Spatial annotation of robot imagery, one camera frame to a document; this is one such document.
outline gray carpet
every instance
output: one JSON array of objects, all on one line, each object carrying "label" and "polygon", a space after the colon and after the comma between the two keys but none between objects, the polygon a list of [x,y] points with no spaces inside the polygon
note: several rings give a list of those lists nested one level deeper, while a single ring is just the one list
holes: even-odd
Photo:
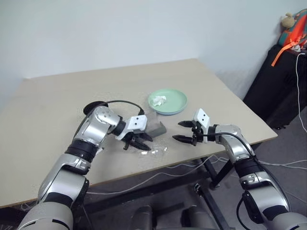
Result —
[{"label": "gray carpet", "polygon": [[[307,109],[301,114],[305,126],[307,126]],[[262,161],[271,163],[287,163],[307,158],[307,134],[301,127],[301,123],[295,118],[287,129],[277,130],[278,138],[262,143],[255,151],[258,158]],[[214,164],[216,170],[221,169],[223,164],[218,162]],[[307,163],[298,163],[295,166],[307,167]],[[307,171],[302,169],[288,169],[281,166],[268,166],[270,171],[277,177],[284,190],[300,199],[307,201]],[[92,188],[91,191],[118,191],[129,188],[139,182],[144,181],[157,172],[169,172],[172,174],[181,174],[191,170],[188,167],[178,167],[175,169],[161,169],[154,172],[148,172],[142,175],[130,177],[127,179],[115,181],[109,184]],[[241,198],[243,190],[238,179],[229,176],[222,181],[221,186],[211,191],[216,203],[220,207],[224,217],[231,227],[243,229],[236,219],[236,205]],[[149,181],[144,186],[154,184],[169,179],[168,176],[158,176]],[[307,204],[289,195],[289,200],[294,212],[307,215]],[[95,202],[106,199],[105,195],[87,195],[85,203]],[[155,210],[170,209],[177,207],[173,211],[158,217],[158,228],[180,227],[181,211],[190,205],[203,203],[198,199],[191,187],[183,186],[157,195],[145,197],[130,201],[128,203],[97,212],[90,215],[94,228],[96,230],[126,230],[133,212],[141,206],[151,205]],[[240,215],[242,221],[253,230],[265,229],[262,225],[257,225],[250,221],[247,216],[244,205],[241,207]],[[80,220],[80,224],[87,224],[85,218]]]}]

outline white wall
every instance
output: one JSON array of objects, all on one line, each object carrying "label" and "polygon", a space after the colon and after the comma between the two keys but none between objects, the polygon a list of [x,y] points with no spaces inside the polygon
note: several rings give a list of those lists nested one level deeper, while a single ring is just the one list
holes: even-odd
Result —
[{"label": "white wall", "polygon": [[306,0],[2,0],[0,87],[20,78],[199,58],[239,97],[280,17]]}]

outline orange strap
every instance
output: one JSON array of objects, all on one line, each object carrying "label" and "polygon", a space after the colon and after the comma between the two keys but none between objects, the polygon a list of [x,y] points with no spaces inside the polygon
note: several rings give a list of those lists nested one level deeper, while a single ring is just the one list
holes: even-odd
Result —
[{"label": "orange strap", "polygon": [[277,60],[278,60],[278,58],[280,57],[280,55],[281,55],[286,49],[290,49],[291,47],[293,47],[293,46],[295,46],[295,45],[297,45],[297,44],[298,44],[298,42],[290,42],[289,44],[285,45],[285,46],[278,52],[278,54],[276,55],[274,61],[273,61],[272,64],[271,64],[271,66],[273,66],[273,67],[275,66],[275,64],[276,64],[276,62],[277,62]]}]

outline beige tabletop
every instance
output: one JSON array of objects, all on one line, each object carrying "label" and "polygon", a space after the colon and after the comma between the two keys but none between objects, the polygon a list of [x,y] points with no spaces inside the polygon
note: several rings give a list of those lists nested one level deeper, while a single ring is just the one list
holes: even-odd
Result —
[{"label": "beige tabletop", "polygon": [[[277,136],[196,59],[24,80],[0,114],[0,207],[37,197],[40,184],[70,144],[85,105],[122,99],[151,112],[147,97],[161,88],[184,92],[189,101],[186,109],[177,115],[158,116],[167,133],[149,143],[153,151],[147,154],[134,148],[124,151],[124,143],[109,136],[87,175],[91,184],[222,151],[215,143],[194,147],[172,139],[175,134],[191,135],[190,129],[177,123],[191,120],[198,108],[204,109],[212,124],[239,126],[250,144]],[[124,118],[138,112],[131,105],[111,104],[110,108]]]}]

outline black cable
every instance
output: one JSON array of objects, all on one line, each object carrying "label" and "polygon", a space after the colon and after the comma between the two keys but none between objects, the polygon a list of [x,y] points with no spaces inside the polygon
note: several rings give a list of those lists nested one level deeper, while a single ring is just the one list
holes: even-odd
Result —
[{"label": "black cable", "polygon": [[236,217],[238,218],[240,224],[242,225],[243,228],[245,228],[246,230],[250,230],[248,227],[245,226],[245,224],[243,224],[243,222],[241,221],[240,215],[239,215],[239,210],[240,210],[240,206],[243,202],[243,198],[240,199],[237,207],[236,207]]},{"label": "black cable", "polygon": [[287,201],[287,203],[288,203],[289,211],[292,212],[292,208],[291,208],[291,205],[290,205],[289,198],[288,198],[287,194],[284,192],[284,190],[283,190],[282,186],[280,185],[280,183],[278,182],[277,178],[274,176],[273,173],[271,173],[270,170],[268,170],[267,167],[265,167],[263,164],[261,164],[261,163],[258,161],[257,158],[255,158],[255,161],[256,161],[257,165],[258,165],[259,167],[261,167],[261,168],[262,168],[262,169],[263,169],[263,170],[264,170],[264,171],[275,181],[275,183],[277,184],[279,190],[282,192],[284,198],[286,199],[286,201]]},{"label": "black cable", "polygon": [[108,102],[106,102],[106,103],[107,103],[107,104],[109,104],[109,103],[117,103],[117,102],[123,102],[123,103],[132,104],[132,105],[134,105],[134,106],[136,106],[136,107],[138,107],[138,108],[140,109],[140,111],[139,111],[139,114],[138,114],[138,115],[144,115],[144,114],[145,114],[145,112],[144,112],[144,110],[142,109],[142,107],[140,107],[138,104],[133,103],[133,102],[130,102],[130,101],[124,101],[124,100],[113,100],[113,101],[108,101]]},{"label": "black cable", "polygon": [[239,137],[237,136],[236,134],[233,134],[233,133],[227,133],[227,132],[223,132],[223,133],[214,133],[214,134],[203,134],[202,136],[203,137],[210,137],[210,136],[222,136],[222,135],[228,135],[228,136],[232,136],[232,137],[235,137],[237,138],[241,143],[242,145],[246,148],[246,150],[248,151],[248,153],[253,156],[251,150],[248,148],[248,146],[245,144],[245,142]]},{"label": "black cable", "polygon": [[83,212],[84,212],[84,214],[85,214],[85,216],[86,216],[86,218],[87,218],[87,222],[88,222],[88,224],[89,224],[89,226],[90,226],[90,229],[91,229],[91,230],[94,230],[92,221],[91,221],[90,217],[87,215],[87,212],[86,212],[86,210],[85,210],[84,204],[81,204],[81,206],[82,206]]}]

